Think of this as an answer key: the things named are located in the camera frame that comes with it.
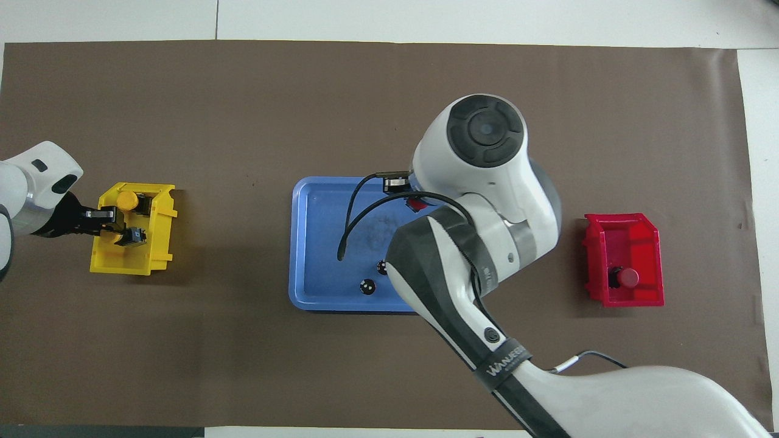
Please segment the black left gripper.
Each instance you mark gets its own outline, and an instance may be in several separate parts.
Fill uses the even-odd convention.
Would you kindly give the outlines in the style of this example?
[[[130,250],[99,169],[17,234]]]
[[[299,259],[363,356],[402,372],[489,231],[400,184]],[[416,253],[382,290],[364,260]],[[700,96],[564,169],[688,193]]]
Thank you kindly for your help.
[[[122,235],[122,225],[97,223],[95,221],[116,221],[117,207],[85,207],[72,192],[66,192],[46,222],[46,238],[64,235],[93,235],[102,232]]]

